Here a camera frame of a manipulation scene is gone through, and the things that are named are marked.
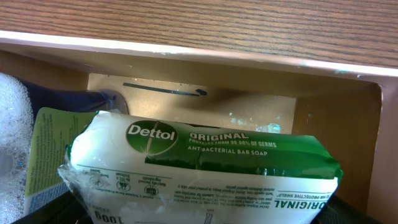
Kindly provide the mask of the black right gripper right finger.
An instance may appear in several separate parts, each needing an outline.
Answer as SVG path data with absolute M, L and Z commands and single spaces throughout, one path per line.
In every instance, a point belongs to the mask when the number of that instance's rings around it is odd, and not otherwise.
M 311 224 L 381 224 L 381 222 L 359 212 L 336 195 L 332 195 Z

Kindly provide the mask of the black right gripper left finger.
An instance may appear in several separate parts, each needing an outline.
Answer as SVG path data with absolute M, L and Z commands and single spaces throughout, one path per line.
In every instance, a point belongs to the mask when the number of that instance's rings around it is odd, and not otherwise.
M 12 224 L 93 224 L 93 222 L 83 205 L 72 193 L 67 192 Z

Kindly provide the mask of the dark blue pump bottle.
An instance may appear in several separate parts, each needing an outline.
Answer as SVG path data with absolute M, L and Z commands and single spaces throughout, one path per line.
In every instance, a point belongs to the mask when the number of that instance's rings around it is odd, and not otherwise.
M 99 110 L 128 112 L 115 90 L 52 90 L 1 74 L 1 223 L 68 192 L 57 169 Z

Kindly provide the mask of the Dettol soap bar pack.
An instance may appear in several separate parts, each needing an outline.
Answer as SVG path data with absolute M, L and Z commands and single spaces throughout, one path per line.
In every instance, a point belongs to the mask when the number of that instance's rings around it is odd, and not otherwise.
M 94 223 L 310 223 L 342 178 L 313 136 L 99 111 L 58 173 Z

